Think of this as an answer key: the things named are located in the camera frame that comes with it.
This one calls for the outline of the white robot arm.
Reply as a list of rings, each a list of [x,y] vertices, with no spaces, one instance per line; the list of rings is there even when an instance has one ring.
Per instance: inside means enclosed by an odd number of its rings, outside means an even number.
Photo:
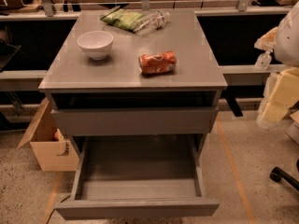
[[[261,128],[270,128],[279,123],[289,109],[299,101],[299,2],[289,13],[254,44],[263,50],[254,67],[265,71],[274,53],[278,62],[287,66],[280,73],[271,73],[266,81],[257,124]]]

